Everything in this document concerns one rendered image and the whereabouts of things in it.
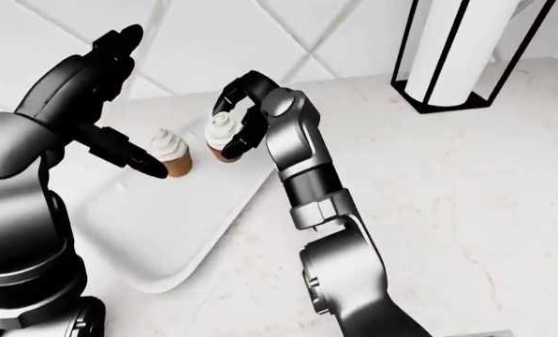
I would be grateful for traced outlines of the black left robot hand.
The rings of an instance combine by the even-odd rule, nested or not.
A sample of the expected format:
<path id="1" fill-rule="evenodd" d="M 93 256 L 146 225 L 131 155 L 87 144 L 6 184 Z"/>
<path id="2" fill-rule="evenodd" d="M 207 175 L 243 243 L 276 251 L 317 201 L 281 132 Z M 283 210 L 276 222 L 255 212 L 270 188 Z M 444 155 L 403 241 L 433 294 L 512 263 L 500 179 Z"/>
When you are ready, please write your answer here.
<path id="1" fill-rule="evenodd" d="M 53 132 L 63 146 L 76 141 L 119 168 L 165 179 L 168 170 L 158 159 L 114 128 L 95 125 L 104 104 L 121 93 L 133 72 L 131 53 L 143 34 L 140 24 L 108 31 L 93 41 L 89 52 L 71 55 L 43 75 L 14 112 Z"/>

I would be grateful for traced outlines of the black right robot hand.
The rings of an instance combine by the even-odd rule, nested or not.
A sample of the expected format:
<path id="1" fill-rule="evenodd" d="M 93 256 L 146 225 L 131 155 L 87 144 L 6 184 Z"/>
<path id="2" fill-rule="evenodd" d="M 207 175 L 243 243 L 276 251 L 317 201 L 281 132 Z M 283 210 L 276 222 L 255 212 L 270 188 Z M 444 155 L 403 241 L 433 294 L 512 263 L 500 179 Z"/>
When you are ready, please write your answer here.
<path id="1" fill-rule="evenodd" d="M 213 106 L 212 117 L 221 112 L 232 111 L 246 97 L 252 101 L 253 106 L 247 109 L 240 120 L 241 130 L 220 150 L 221 156 L 228 160 L 238 159 L 260 144 L 269 129 L 268 114 L 261 110 L 261 105 L 265 97 L 278 88 L 275 81 L 255 70 L 224 87 Z"/>

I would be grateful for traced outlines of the white frosted brown cupcake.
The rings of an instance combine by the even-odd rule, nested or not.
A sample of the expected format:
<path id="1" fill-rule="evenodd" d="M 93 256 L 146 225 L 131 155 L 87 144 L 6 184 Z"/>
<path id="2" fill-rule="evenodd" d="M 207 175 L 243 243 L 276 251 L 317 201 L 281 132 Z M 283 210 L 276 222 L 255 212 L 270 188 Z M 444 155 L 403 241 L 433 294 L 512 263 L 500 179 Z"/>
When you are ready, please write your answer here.
<path id="1" fill-rule="evenodd" d="M 207 122 L 204 129 L 204 136 L 209 150 L 215 158 L 224 163 L 236 162 L 240 159 L 226 159 L 222 156 L 222 151 L 233 137 L 242 131 L 242 123 L 237 117 L 227 111 L 215 114 Z"/>
<path id="2" fill-rule="evenodd" d="M 150 140 L 150 154 L 162 162 L 171 178 L 185 176 L 192 170 L 188 143 L 166 128 L 159 128 Z"/>

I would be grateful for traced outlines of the white rectangular tray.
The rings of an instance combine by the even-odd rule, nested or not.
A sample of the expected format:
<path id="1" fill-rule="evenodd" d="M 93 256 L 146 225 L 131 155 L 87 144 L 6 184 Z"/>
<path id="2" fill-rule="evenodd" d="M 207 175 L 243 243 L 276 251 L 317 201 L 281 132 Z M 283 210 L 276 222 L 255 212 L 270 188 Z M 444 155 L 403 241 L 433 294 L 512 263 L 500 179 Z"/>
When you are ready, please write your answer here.
<path id="1" fill-rule="evenodd" d="M 101 165 L 70 210 L 78 235 L 143 293 L 183 283 L 273 171 L 264 147 L 232 163 L 215 158 L 204 129 L 216 98 L 200 93 L 128 100 L 113 104 L 102 119 L 140 147 L 166 128 L 185 139 L 193 161 L 185 176 L 167 179 Z"/>

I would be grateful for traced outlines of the white paper towel roll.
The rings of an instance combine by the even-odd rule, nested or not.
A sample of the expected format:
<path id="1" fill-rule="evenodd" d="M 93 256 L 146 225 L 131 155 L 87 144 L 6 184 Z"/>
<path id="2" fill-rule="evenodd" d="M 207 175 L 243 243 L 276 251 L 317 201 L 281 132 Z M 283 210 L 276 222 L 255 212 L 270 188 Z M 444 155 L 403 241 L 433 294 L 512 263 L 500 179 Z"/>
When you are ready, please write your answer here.
<path id="1" fill-rule="evenodd" d="M 405 93 L 423 107 L 465 103 L 518 3 L 432 0 Z"/>

